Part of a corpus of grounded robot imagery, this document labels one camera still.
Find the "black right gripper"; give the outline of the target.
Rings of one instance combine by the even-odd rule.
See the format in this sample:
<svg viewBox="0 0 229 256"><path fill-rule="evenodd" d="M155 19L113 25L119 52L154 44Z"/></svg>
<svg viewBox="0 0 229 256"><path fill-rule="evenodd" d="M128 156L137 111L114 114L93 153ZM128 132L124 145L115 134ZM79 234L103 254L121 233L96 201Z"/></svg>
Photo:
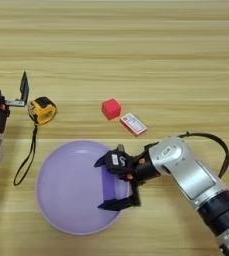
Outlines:
<svg viewBox="0 0 229 256"><path fill-rule="evenodd" d="M143 185L147 180L160 176L160 173L153 166L149 154L149 149L153 146L155 146L155 143L148 144L144 147L144 151L140 155L130 157L131 170L119 176L120 180L130 184L131 195L123 199L105 200L98 206L99 209L121 211L132 206L141 205L138 187ZM110 155L111 152L108 151L95 162L94 166L100 167L106 165L110 159Z"/></svg>

